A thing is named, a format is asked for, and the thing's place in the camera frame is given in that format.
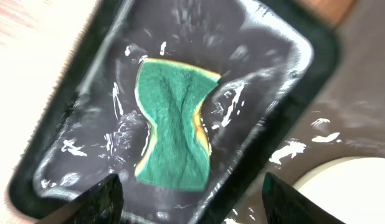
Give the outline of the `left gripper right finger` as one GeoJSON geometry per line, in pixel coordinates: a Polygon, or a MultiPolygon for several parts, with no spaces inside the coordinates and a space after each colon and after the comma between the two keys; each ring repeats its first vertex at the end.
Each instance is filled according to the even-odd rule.
{"type": "Polygon", "coordinates": [[[265,174],[262,200],[268,224],[345,224],[275,174],[265,174]]]}

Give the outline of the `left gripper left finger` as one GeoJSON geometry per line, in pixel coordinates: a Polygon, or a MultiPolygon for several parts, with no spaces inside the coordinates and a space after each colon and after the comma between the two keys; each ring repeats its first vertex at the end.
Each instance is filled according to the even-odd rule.
{"type": "Polygon", "coordinates": [[[110,174],[36,224],[119,224],[123,189],[117,174],[110,174]]]}

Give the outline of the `white plate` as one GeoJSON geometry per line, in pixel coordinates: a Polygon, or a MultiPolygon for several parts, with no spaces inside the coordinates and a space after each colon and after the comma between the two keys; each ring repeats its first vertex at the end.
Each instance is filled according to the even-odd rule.
{"type": "Polygon", "coordinates": [[[330,161],[309,171],[294,187],[344,223],[385,223],[385,158],[330,161]]]}

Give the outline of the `green and yellow sponge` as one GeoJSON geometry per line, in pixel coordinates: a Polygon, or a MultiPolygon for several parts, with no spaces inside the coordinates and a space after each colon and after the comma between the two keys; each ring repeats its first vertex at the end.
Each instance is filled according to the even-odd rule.
{"type": "Polygon", "coordinates": [[[205,188],[211,150],[201,108],[220,77],[172,60],[145,58],[141,62],[135,98],[150,133],[135,167],[138,180],[174,190],[205,188]]]}

